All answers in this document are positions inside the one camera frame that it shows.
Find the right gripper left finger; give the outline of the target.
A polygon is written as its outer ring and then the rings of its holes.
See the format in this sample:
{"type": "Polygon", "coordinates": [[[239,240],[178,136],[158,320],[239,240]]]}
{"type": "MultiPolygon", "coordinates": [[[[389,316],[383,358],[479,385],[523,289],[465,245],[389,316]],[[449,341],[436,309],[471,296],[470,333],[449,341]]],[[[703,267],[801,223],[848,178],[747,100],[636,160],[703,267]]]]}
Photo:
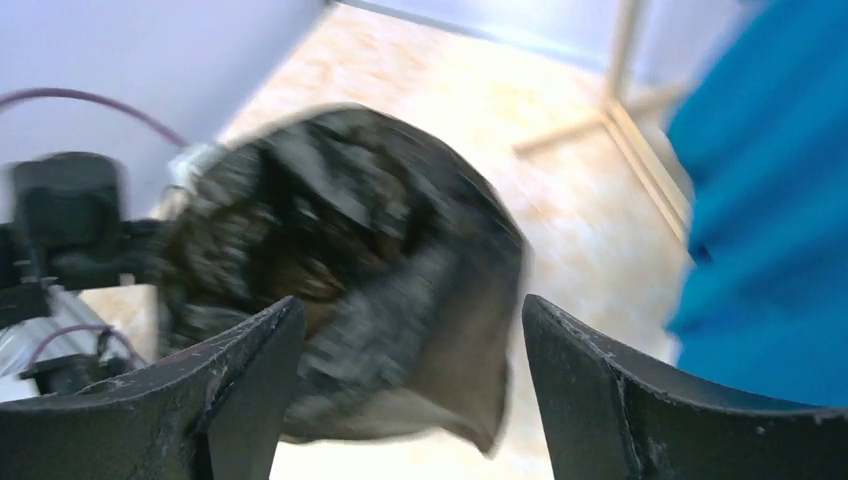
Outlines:
{"type": "Polygon", "coordinates": [[[5,479],[265,479],[304,342],[287,298],[157,363],[1,407],[5,479]]]}

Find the black plastic trash bag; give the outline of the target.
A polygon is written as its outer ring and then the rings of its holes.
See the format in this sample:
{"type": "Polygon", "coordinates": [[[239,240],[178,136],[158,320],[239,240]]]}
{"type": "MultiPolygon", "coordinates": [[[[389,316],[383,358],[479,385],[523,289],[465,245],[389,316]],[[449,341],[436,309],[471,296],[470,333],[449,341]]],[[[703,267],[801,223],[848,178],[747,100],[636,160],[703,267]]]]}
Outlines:
{"type": "Polygon", "coordinates": [[[491,453],[527,243],[489,182],[437,137],[324,106],[220,151],[166,227],[157,354],[277,301],[306,319],[288,443],[441,429],[491,453]]]}

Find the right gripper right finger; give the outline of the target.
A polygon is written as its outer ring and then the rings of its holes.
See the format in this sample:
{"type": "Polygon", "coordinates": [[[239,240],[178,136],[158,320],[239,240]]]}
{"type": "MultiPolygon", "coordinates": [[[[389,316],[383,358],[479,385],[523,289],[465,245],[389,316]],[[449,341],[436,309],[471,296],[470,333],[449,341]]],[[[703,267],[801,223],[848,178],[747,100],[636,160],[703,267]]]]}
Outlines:
{"type": "Polygon", "coordinates": [[[528,295],[522,323],[556,480],[830,480],[847,413],[728,388],[528,295]]]}

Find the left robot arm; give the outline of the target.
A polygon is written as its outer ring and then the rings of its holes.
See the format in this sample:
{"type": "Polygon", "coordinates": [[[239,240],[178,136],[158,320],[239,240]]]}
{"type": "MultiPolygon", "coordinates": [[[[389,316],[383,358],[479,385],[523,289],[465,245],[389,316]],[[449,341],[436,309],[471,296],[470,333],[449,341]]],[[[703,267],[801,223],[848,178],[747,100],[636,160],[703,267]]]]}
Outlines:
{"type": "Polygon", "coordinates": [[[1,325],[51,310],[48,289],[117,287],[124,275],[156,282],[162,223],[123,216],[123,166],[63,152],[9,166],[12,218],[1,227],[1,325]]]}

